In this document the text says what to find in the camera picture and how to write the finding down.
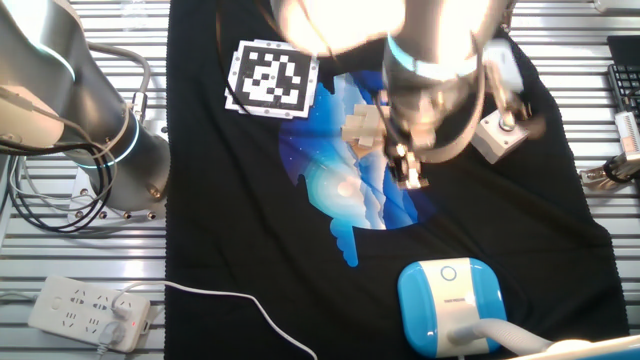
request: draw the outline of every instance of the cable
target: cable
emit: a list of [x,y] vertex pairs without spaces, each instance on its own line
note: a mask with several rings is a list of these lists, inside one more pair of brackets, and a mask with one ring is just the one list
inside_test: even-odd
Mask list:
[[194,294],[215,295],[215,296],[235,296],[235,297],[241,297],[241,298],[244,298],[244,299],[249,299],[249,300],[253,301],[256,304],[256,306],[258,307],[258,310],[260,310],[260,312],[262,313],[262,316],[265,318],[265,320],[267,320],[267,323],[269,324],[269,326],[271,326],[271,328],[273,328],[273,330],[275,330],[280,336],[282,336],[285,340],[289,341],[291,344],[293,344],[293,345],[297,346],[298,348],[300,348],[301,350],[307,352],[309,355],[311,355],[311,357],[314,360],[318,360],[318,356],[316,355],[316,353],[313,352],[313,350],[309,349],[307,346],[305,346],[304,344],[300,343],[296,339],[292,338],[291,336],[289,336],[289,334],[285,333],[282,329],[280,329],[273,322],[273,320],[271,320],[271,318],[269,317],[267,312],[264,310],[262,305],[260,305],[260,302],[258,301],[258,299],[256,299],[255,297],[253,297],[251,295],[247,295],[247,294],[225,292],[225,291],[211,291],[211,290],[194,289],[194,288],[190,288],[190,287],[187,287],[187,286],[176,284],[176,283],[170,282],[170,281],[140,281],[140,282],[133,283],[133,284],[127,286],[126,288],[122,289],[120,291],[120,293],[118,295],[116,295],[116,297],[113,298],[113,301],[111,302],[111,310],[117,316],[123,316],[122,314],[128,314],[128,311],[129,311],[128,309],[117,308],[116,307],[116,300],[118,300],[118,298],[120,298],[120,296],[122,296],[122,294],[126,293],[127,291],[129,291],[129,290],[131,290],[131,289],[133,289],[135,287],[143,286],[143,285],[165,285],[165,286],[170,286],[170,287],[173,287],[173,288],[176,288],[176,289],[179,289],[179,290],[182,290],[182,291],[194,293]]
[[[34,197],[37,198],[38,200],[42,201],[43,203],[49,205],[50,207],[56,209],[56,210],[60,210],[60,211],[65,211],[65,212],[76,212],[76,211],[80,211],[80,210],[84,210],[88,207],[91,206],[91,203],[78,207],[78,208],[70,208],[70,207],[64,207],[64,206],[60,206],[60,205],[56,205],[52,202],[50,202],[49,200],[75,200],[75,199],[80,199],[80,198],[84,198],[84,197],[88,197],[91,198],[92,201],[96,201],[96,200],[100,200],[102,198],[104,198],[104,196],[106,195],[107,191],[109,189],[111,189],[111,187],[113,186],[113,181],[109,184],[109,186],[107,188],[105,188],[105,190],[98,196],[93,197],[89,194],[85,194],[85,195],[76,195],[76,196],[72,196],[72,197],[63,197],[63,196],[50,196],[50,195],[44,195],[41,194],[40,191],[38,190],[38,188],[36,187],[36,185],[33,182],[33,179],[31,179],[31,175],[29,174],[29,170],[27,169],[27,161],[26,161],[26,157],[22,157],[21,162],[22,162],[22,166],[21,166],[21,171],[22,174],[24,175],[25,179],[27,180],[27,184],[29,185],[29,187],[31,188],[31,190],[33,191],[33,193],[29,193],[26,191],[23,191],[22,189],[20,189],[16,183],[15,183],[15,170],[18,167],[17,164],[19,161],[14,162],[14,165],[11,169],[11,174],[9,176],[9,186],[11,189],[13,189],[14,191],[20,192],[22,195],[25,196],[29,196],[29,197]],[[116,170],[117,167],[114,167],[114,176],[113,178],[115,179],[115,174],[116,174]]]
[[38,295],[27,295],[27,294],[24,294],[21,292],[15,292],[15,291],[0,293],[0,298],[6,297],[6,296],[16,296],[16,297],[21,297],[31,301],[36,301],[36,299],[38,299]]
[[[5,153],[5,154],[9,154],[9,155],[19,155],[19,156],[26,156],[26,155],[47,155],[47,154],[54,154],[54,153],[59,153],[59,152],[65,152],[65,151],[71,151],[71,150],[76,150],[76,149],[82,149],[85,151],[88,151],[89,153],[91,153],[92,155],[94,155],[94,152],[97,154],[99,151],[102,151],[103,148],[100,147],[99,145],[95,144],[95,143],[87,143],[87,144],[69,144],[69,145],[59,145],[59,146],[53,146],[51,148],[36,148],[36,147],[32,147],[32,146],[27,146],[27,145],[23,145],[23,144],[17,144],[14,143],[12,141],[8,141],[5,139],[0,139],[0,145],[5,147],[0,149],[0,153]],[[99,185],[99,193],[102,193],[104,191],[105,188],[105,174],[106,174],[106,178],[107,178],[107,183],[110,184],[113,181],[112,175],[111,175],[111,170],[109,168],[109,164],[107,163],[107,159],[103,156],[103,157],[95,157],[94,158],[94,162],[96,163],[96,167],[98,169],[99,172],[99,180],[100,180],[100,185]],[[99,201],[94,201],[92,202],[92,205],[89,209],[89,211],[87,212],[87,214],[84,214],[82,217],[80,217],[78,220],[67,224],[67,225],[63,225],[63,226],[57,226],[57,227],[52,227],[47,225],[46,223],[44,223],[42,220],[40,220],[40,218],[38,218],[37,215],[35,215],[33,213],[33,211],[31,211],[29,204],[25,201],[24,197],[22,196],[22,194],[20,192],[16,192],[16,194],[14,195],[12,191],[9,191],[9,197],[11,199],[11,202],[14,206],[14,208],[16,209],[16,211],[20,214],[20,216],[27,221],[28,223],[30,223],[31,225],[38,227],[40,229],[46,230],[46,231],[52,231],[52,232],[57,232],[57,233],[62,233],[62,234],[69,234],[69,233],[74,233],[74,232],[78,232],[84,228],[86,228],[87,226],[89,226],[89,224],[91,224],[91,222],[93,222],[93,220],[95,220],[95,218],[98,216],[98,214],[102,211],[102,209],[104,208],[106,202],[108,201],[108,198],[111,194],[110,189],[107,190],[104,200],[102,202],[102,204],[100,205],[99,209],[93,214],[93,216],[91,216],[89,218],[89,216],[91,215],[91,212],[93,210],[95,210],[96,206],[98,206]],[[27,216],[27,214],[25,214],[22,209],[20,208],[20,206],[18,205],[18,201],[16,200],[16,197],[18,198],[18,200],[20,200],[22,206],[24,207],[24,210],[27,211],[27,213],[30,216]],[[80,224],[82,221],[86,220],[87,218],[89,218],[88,222],[78,226],[77,228],[74,228],[72,230],[64,230],[73,226],[76,226],[78,224]]]
[[[57,121],[62,122],[62,123],[63,123],[63,124],[65,124],[65,125],[68,125],[69,127],[71,127],[71,128],[73,128],[74,130],[76,130],[76,131],[80,134],[80,136],[82,136],[85,140],[87,140],[87,142],[92,142],[92,141],[91,141],[91,138],[89,137],[89,134],[87,134],[87,132],[86,132],[86,131],[84,131],[84,129],[82,129],[82,128],[81,128],[80,126],[78,126],[77,124],[75,124],[75,123],[73,123],[73,122],[71,122],[71,121],[69,121],[69,120],[67,120],[67,119],[61,118],[61,117],[59,117],[59,116],[57,116],[57,115],[55,115],[55,114],[53,114],[53,113],[49,113],[49,112],[47,112],[47,111],[45,111],[45,110],[43,110],[43,109],[37,108],[37,107],[35,107],[35,106],[34,106],[34,109],[36,109],[35,111],[38,111],[38,113],[40,113],[40,114],[42,114],[42,115],[48,116],[48,117],[50,117],[50,118],[52,118],[52,119],[54,119],[54,120],[57,120]],[[94,156],[93,156],[93,157],[100,157],[100,156],[104,156],[105,154],[106,154],[106,155],[109,155],[109,156],[111,157],[111,163],[112,163],[112,166],[113,166],[113,181],[111,181],[111,182],[108,184],[107,188],[106,188],[106,189],[104,189],[104,191],[102,191],[98,196],[96,196],[96,198],[92,198],[92,200],[94,200],[94,201],[95,201],[96,199],[102,199],[102,198],[104,198],[104,196],[105,196],[105,194],[107,193],[107,191],[111,190],[111,188],[113,187],[113,184],[114,184],[114,182],[115,182],[115,179],[116,179],[116,177],[117,177],[117,175],[118,175],[118,165],[116,164],[115,158],[114,158],[113,154],[111,154],[110,150],[111,150],[111,148],[113,148],[113,146],[115,146],[115,144],[117,144],[117,143],[122,139],[122,137],[123,137],[123,136],[124,136],[124,134],[126,133],[127,127],[128,127],[128,125],[129,125],[130,117],[131,117],[131,116],[130,116],[130,114],[129,114],[130,109],[131,109],[131,106],[130,106],[130,105],[127,105],[127,106],[126,106],[126,109],[125,109],[124,123],[123,123],[123,125],[122,125],[122,128],[120,129],[120,132],[118,132],[118,134],[116,135],[116,137],[115,137],[115,138],[113,138],[113,140],[112,140],[112,141],[110,141],[110,142],[109,142],[109,144],[108,144],[106,147],[104,147],[104,149],[103,149],[100,153],[98,153],[97,155],[94,155]],[[40,200],[42,200],[44,203],[46,203],[47,205],[49,205],[49,206],[51,206],[51,207],[53,207],[53,208],[55,208],[55,209],[62,210],[62,211],[69,211],[69,212],[71,212],[71,211],[80,211],[80,210],[86,209],[87,207],[91,206],[91,204],[87,204],[87,205],[85,205],[85,206],[83,206],[83,207],[80,207],[80,208],[75,208],[75,209],[68,209],[68,208],[67,208],[67,209],[65,209],[65,208],[63,208],[63,207],[60,207],[60,206],[58,206],[58,205],[55,205],[55,204],[53,204],[53,203],[51,203],[51,202],[47,201],[47,200],[46,200],[47,198],[48,198],[48,199],[59,199],[59,198],[57,198],[57,197],[51,197],[51,196],[46,196],[46,195],[42,195],[42,194],[40,194],[40,193],[39,193],[39,191],[38,191],[38,189],[35,187],[35,184],[34,184],[34,183],[33,183],[33,181],[31,180],[31,177],[29,176],[29,172],[28,172],[28,170],[26,169],[26,162],[24,163],[24,165],[25,165],[25,167],[24,167],[24,170],[23,170],[23,171],[24,171],[24,173],[25,173],[25,177],[27,178],[27,181],[28,181],[28,183],[29,183],[29,186],[30,186],[30,187],[31,187],[31,189],[33,190],[34,194],[29,194],[29,193],[26,193],[26,192],[24,192],[24,191],[22,191],[22,190],[18,189],[18,188],[17,188],[17,186],[16,186],[16,184],[13,182],[13,177],[11,177],[11,178],[10,178],[11,185],[12,185],[12,187],[13,187],[14,189],[16,189],[17,191],[21,192],[21,193],[22,193],[22,194],[24,194],[24,195],[31,195],[31,196],[37,197],[37,198],[39,198]],[[73,199],[77,199],[77,198],[81,198],[81,197],[85,197],[85,196],[89,196],[89,197],[91,197],[90,195],[79,195],[79,196],[74,196],[74,197],[71,197],[71,198],[68,198],[68,199],[69,199],[69,200],[73,200]]]
[[147,61],[147,59],[142,57],[140,54],[134,53],[133,51],[125,50],[115,46],[97,44],[90,41],[87,41],[87,45],[89,45],[89,50],[101,52],[103,54],[125,57],[140,64],[142,66],[143,74],[139,92],[147,92],[149,88],[149,81],[151,80],[151,67],[149,66],[149,62]]

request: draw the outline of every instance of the fabric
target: fabric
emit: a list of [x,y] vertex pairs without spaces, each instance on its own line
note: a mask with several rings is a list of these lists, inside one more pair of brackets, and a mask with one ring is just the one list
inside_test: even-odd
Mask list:
[[[429,187],[406,193],[390,186],[379,156],[355,161],[339,132],[326,136],[344,121],[333,115],[349,111],[341,102],[363,102],[333,76],[379,71],[382,43],[340,56],[339,66],[322,61],[325,86],[309,119],[249,117],[224,108],[232,54],[240,40],[279,39],[253,1],[221,8],[224,74],[216,1],[171,4],[169,280],[255,296],[320,359],[420,359],[403,333],[396,286],[404,267],[430,259],[487,263],[508,320],[547,339],[628,334],[610,236],[589,213],[558,106],[515,44],[523,96],[545,115],[544,136],[496,165],[469,146],[426,168]],[[439,136],[452,136],[468,119],[472,100]],[[486,103],[488,114],[495,106]],[[349,246],[357,266],[345,261]],[[166,358],[310,357],[276,334],[249,300],[168,289]]]

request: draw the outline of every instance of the white cable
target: white cable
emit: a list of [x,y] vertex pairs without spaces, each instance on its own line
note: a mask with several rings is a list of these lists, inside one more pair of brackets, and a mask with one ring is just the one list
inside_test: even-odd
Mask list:
[[[113,160],[113,155],[111,154],[111,152],[109,152],[109,153],[107,153],[107,154],[111,157],[111,160]],[[101,200],[101,199],[103,199],[103,198],[107,195],[107,191],[109,191],[109,189],[111,189],[111,188],[113,187],[113,183],[114,183],[114,181],[115,181],[115,179],[116,179],[116,176],[118,175],[118,166],[116,165],[116,163],[114,163],[114,164],[112,165],[112,167],[113,167],[113,177],[112,177],[112,181],[111,181],[111,183],[109,183],[109,184],[108,184],[108,186],[107,186],[107,187],[102,191],[102,193],[101,193],[100,195],[98,195],[97,197],[93,197],[93,196],[91,196],[91,195],[89,195],[89,194],[85,194],[85,195],[76,195],[76,196],[72,196],[72,197],[58,197],[58,196],[44,195],[44,194],[40,193],[40,191],[38,190],[38,188],[36,187],[36,185],[33,183],[33,179],[31,179],[31,176],[30,176],[30,174],[29,174],[29,170],[27,169],[27,166],[26,166],[26,165],[27,165],[26,157],[23,157],[23,159],[22,159],[22,172],[23,172],[23,174],[24,174],[25,178],[27,179],[27,184],[29,185],[29,187],[31,188],[31,190],[33,191],[33,193],[26,192],[26,191],[24,191],[24,190],[18,189],[18,187],[16,186],[16,183],[15,183],[15,176],[14,176],[14,175],[15,175],[15,170],[16,170],[16,167],[17,167],[17,163],[18,163],[18,162],[16,162],[16,163],[13,165],[12,169],[11,169],[11,175],[10,175],[11,177],[9,178],[9,185],[10,185],[10,187],[11,187],[13,190],[15,190],[15,191],[17,191],[17,192],[19,192],[19,193],[21,193],[21,194],[23,194],[23,195],[27,195],[27,196],[35,197],[35,198],[37,198],[37,199],[41,200],[42,202],[44,202],[45,204],[47,204],[47,205],[49,205],[49,206],[53,207],[54,209],[57,209],[57,210],[60,210],[60,211],[65,211],[65,212],[75,212],[75,211],[84,210],[84,209],[86,209],[86,208],[91,207],[92,202],[93,202],[93,201],[96,201],[96,199],[97,199],[97,200]],[[87,204],[87,205],[84,205],[84,206],[81,206],[81,207],[78,207],[78,208],[63,207],[63,206],[56,205],[56,204],[54,204],[54,203],[52,203],[52,202],[48,201],[48,200],[69,200],[69,201],[71,201],[71,200],[75,200],[75,199],[79,199],[79,198],[83,198],[83,197],[89,197],[89,198],[91,198],[91,202],[90,202],[89,204]]]
[[190,292],[190,293],[194,293],[194,294],[215,295],[215,296],[235,296],[235,297],[241,297],[241,298],[249,299],[249,300],[253,301],[256,304],[256,306],[258,307],[258,310],[260,310],[260,312],[262,313],[262,316],[265,318],[265,320],[267,320],[267,323],[269,323],[269,325],[271,326],[271,328],[273,328],[273,330],[275,330],[280,336],[282,336],[285,340],[289,341],[291,344],[293,344],[293,345],[297,346],[298,348],[300,348],[301,350],[304,350],[305,352],[307,352],[309,355],[311,355],[311,357],[314,360],[318,360],[318,356],[316,355],[316,353],[313,352],[313,350],[309,349],[304,344],[300,343],[296,339],[294,339],[291,336],[289,336],[289,334],[287,334],[284,331],[282,331],[271,320],[271,318],[269,317],[267,312],[264,310],[262,305],[260,305],[260,302],[258,302],[258,299],[256,299],[255,297],[253,297],[251,295],[247,295],[247,294],[233,293],[233,292],[226,292],[226,291],[212,291],[212,290],[194,289],[194,288],[190,288],[190,287],[183,286],[183,285],[180,285],[180,284],[176,284],[176,283],[171,282],[171,281],[139,281],[139,282],[133,283],[133,284],[127,286],[126,288],[122,289],[122,291],[120,291],[120,293],[118,295],[116,295],[116,297],[113,298],[113,301],[111,302],[111,310],[116,314],[116,316],[123,316],[123,313],[125,314],[124,316],[126,316],[126,314],[128,312],[128,309],[117,308],[116,307],[116,300],[118,300],[118,298],[120,296],[122,296],[122,294],[126,293],[127,291],[129,291],[129,290],[131,290],[131,289],[133,289],[135,287],[143,286],[143,285],[166,285],[166,286],[171,286],[171,287],[174,287],[176,289],[179,289],[179,290],[182,290],[182,291],[186,291],[186,292]]
[[5,296],[16,296],[16,297],[21,297],[21,298],[25,298],[25,299],[29,299],[31,301],[36,301],[36,299],[38,298],[38,295],[27,295],[21,292],[15,292],[15,291],[9,291],[9,292],[5,292],[5,293],[0,293],[0,298],[3,298]]
[[[92,143],[92,144],[98,146],[100,149],[102,149],[102,151],[99,154],[93,155],[93,156],[91,156],[91,158],[101,157],[101,156],[106,154],[111,158],[111,162],[113,163],[112,165],[110,165],[113,168],[112,181],[111,181],[111,183],[107,184],[107,187],[102,191],[101,194],[99,194],[95,198],[92,197],[91,195],[78,195],[78,196],[73,196],[73,197],[65,198],[65,199],[69,199],[71,201],[71,200],[75,200],[75,199],[78,199],[78,198],[82,198],[82,197],[88,196],[88,197],[91,198],[91,200],[93,202],[96,199],[104,198],[106,196],[107,192],[113,187],[113,184],[114,184],[114,182],[116,180],[116,177],[118,175],[118,165],[117,165],[117,162],[115,161],[115,157],[111,153],[111,149],[113,148],[113,146],[115,146],[115,144],[118,143],[118,141],[120,141],[120,139],[122,139],[122,137],[124,136],[124,134],[125,134],[125,132],[127,130],[127,126],[129,125],[129,121],[130,121],[129,120],[130,119],[130,115],[129,115],[129,110],[130,109],[131,109],[131,105],[127,105],[125,107],[125,117],[124,117],[124,123],[122,125],[122,128],[120,129],[120,132],[118,132],[116,137],[113,138],[113,140],[111,140],[109,142],[109,144],[107,144],[107,146],[105,147],[105,146],[101,146],[100,144],[97,144],[97,143],[93,142],[91,140],[91,137],[89,136],[89,134],[87,134],[87,132],[84,129],[82,129],[79,125],[77,125],[77,124],[75,124],[75,123],[73,123],[73,122],[71,122],[71,121],[69,121],[67,119],[61,118],[61,117],[59,117],[59,116],[57,116],[57,115],[55,115],[53,113],[50,113],[50,112],[48,112],[48,111],[46,111],[44,109],[41,109],[39,107],[34,106],[34,111],[36,111],[36,112],[38,112],[38,113],[40,113],[42,115],[45,115],[45,116],[47,116],[47,117],[49,117],[51,119],[60,121],[63,124],[65,124],[66,126],[69,126],[69,127],[73,128],[87,142]],[[38,191],[38,189],[36,188],[35,184],[33,183],[32,179],[31,179],[31,177],[29,176],[29,172],[28,172],[28,170],[26,168],[26,161],[23,162],[23,165],[24,165],[23,172],[25,174],[25,177],[27,178],[27,182],[29,184],[29,187],[31,187],[31,190],[33,190],[33,193],[28,193],[28,192],[25,192],[23,190],[19,190],[17,188],[16,184],[15,184],[15,179],[13,177],[13,175],[15,174],[16,165],[17,165],[17,162],[16,162],[16,164],[14,164],[14,167],[11,170],[11,178],[9,179],[10,185],[11,185],[13,190],[18,191],[21,194],[24,194],[24,195],[27,195],[27,196],[36,197],[36,198],[40,199],[42,202],[44,202],[45,204],[53,207],[54,209],[60,210],[60,211],[75,212],[75,211],[80,211],[80,210],[84,210],[84,209],[86,209],[88,207],[91,207],[92,202],[87,204],[87,205],[85,205],[85,206],[79,207],[79,208],[64,208],[64,207],[61,207],[59,205],[53,204],[50,201],[47,201],[47,199],[59,200],[59,199],[62,199],[62,198],[55,197],[55,196],[43,195]]]
[[[125,134],[126,130],[127,130],[127,125],[129,124],[129,110],[131,109],[131,105],[127,104],[127,106],[125,106],[125,116],[124,116],[124,124],[122,126],[122,128],[120,129],[120,132],[118,133],[118,135],[116,135],[115,138],[113,138],[113,140],[109,141],[109,144],[107,144],[107,146],[102,146],[100,144],[96,144],[98,145],[100,148],[102,148],[102,152],[93,156],[89,156],[90,158],[94,159],[94,158],[98,158],[101,157],[105,154],[107,154],[111,148],[113,146],[115,146],[115,144],[122,138],[122,136]],[[92,143],[95,144],[95,142],[93,140],[91,140],[91,137],[89,136],[89,134],[87,134],[86,131],[84,131],[83,128],[80,127],[80,125],[71,122],[65,118],[61,118],[56,114],[50,113],[42,108],[39,108],[37,106],[33,106],[33,111],[44,115],[46,117],[49,117],[53,120],[57,120],[60,121],[61,123],[65,124],[66,126],[76,130],[80,135],[82,135],[82,137],[88,142],[88,143]]]

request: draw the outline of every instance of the power outlet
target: power outlet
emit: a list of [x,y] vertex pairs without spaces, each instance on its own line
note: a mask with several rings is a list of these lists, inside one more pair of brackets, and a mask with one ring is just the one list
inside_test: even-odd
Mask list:
[[105,326],[113,321],[122,323],[124,339],[111,350],[131,352],[146,325],[151,306],[148,299],[122,294],[116,306],[130,310],[126,320],[116,318],[111,302],[119,292],[61,276],[49,276],[38,295],[29,326],[75,340],[99,345],[98,338]]

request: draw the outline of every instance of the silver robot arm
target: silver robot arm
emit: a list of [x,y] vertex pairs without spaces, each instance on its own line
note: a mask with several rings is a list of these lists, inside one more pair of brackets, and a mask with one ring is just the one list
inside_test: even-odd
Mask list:
[[[107,146],[118,138],[110,149],[118,175],[109,207],[135,211],[162,203],[168,143],[141,126],[100,71],[66,0],[0,0],[0,49],[0,136],[35,146],[85,142],[77,131],[11,104],[11,95],[20,95],[79,125],[95,143]],[[93,160],[75,152],[66,155],[89,175],[95,190]]]
[[[390,116],[380,114],[386,129],[384,153],[402,188],[428,185],[423,164],[450,160],[471,142],[481,120],[485,88],[494,94],[504,131],[513,131],[518,120],[528,117],[517,95],[505,87],[498,66],[477,56],[501,23],[508,30],[514,0],[271,3],[283,35],[307,53],[337,54],[367,40],[387,38],[382,72]],[[357,22],[335,19],[346,3],[364,9]],[[468,125],[454,141],[435,148],[436,130],[472,92],[477,98]]]

